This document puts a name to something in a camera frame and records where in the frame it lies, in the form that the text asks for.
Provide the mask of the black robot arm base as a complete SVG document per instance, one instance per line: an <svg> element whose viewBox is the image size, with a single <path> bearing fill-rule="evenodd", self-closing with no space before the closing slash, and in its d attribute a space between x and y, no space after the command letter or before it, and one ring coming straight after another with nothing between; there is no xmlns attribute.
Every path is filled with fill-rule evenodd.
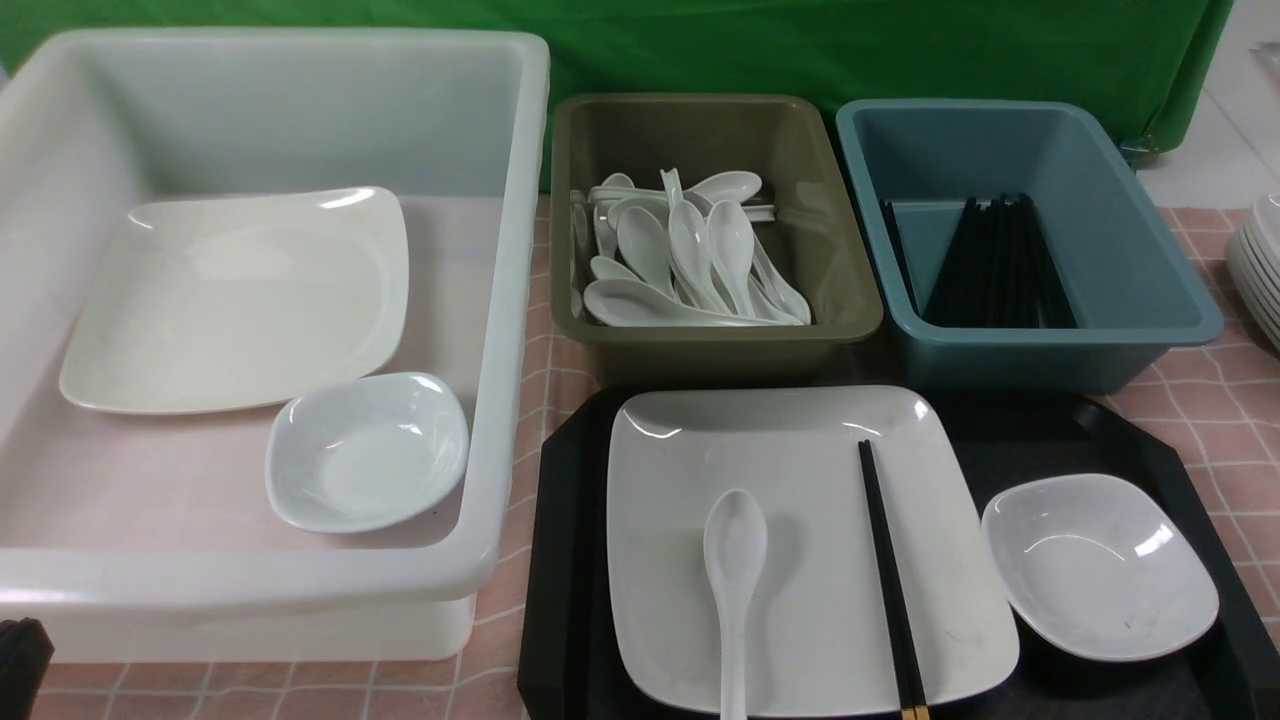
<svg viewBox="0 0 1280 720"><path fill-rule="evenodd" d="M55 647L33 618L1 623L1 719L28 719Z"/></svg>

